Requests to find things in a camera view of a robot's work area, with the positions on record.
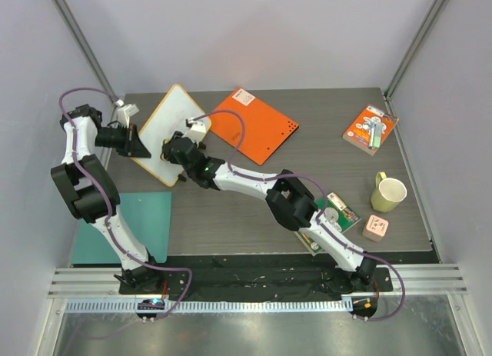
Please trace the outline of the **yellow-framed whiteboard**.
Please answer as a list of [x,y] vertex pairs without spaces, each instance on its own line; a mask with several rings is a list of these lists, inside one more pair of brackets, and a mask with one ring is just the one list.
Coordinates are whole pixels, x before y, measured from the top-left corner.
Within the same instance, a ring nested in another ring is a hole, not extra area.
[[[204,111],[182,86],[173,85],[138,133],[151,152],[151,157],[134,158],[133,161],[161,183],[168,187],[174,186],[184,169],[180,165],[161,160],[162,143],[176,131],[185,134],[188,130],[186,120],[203,114]],[[203,118],[199,121],[206,125],[208,131],[211,129],[211,119]]]

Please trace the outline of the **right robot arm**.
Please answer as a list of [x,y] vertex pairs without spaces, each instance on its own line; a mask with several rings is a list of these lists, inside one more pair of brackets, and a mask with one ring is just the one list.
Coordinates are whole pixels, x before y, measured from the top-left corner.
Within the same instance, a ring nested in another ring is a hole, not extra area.
[[177,131],[161,147],[161,159],[180,165],[204,189],[234,191],[265,201],[275,221],[315,240],[347,273],[348,284],[363,291],[374,283],[377,260],[339,232],[319,208],[301,176],[284,169],[262,174],[238,168],[202,152],[199,142]]

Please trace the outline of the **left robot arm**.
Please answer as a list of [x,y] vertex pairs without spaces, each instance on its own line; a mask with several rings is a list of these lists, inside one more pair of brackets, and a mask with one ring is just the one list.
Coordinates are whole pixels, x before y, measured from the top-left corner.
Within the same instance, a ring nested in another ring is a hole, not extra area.
[[65,156],[51,169],[58,192],[74,218],[98,230],[121,262],[115,276],[124,289],[149,294],[158,292],[164,275],[155,258],[138,241],[124,220],[120,194],[95,148],[111,148],[120,156],[150,158],[136,125],[104,126],[102,113],[90,105],[62,112],[60,125],[66,134]]

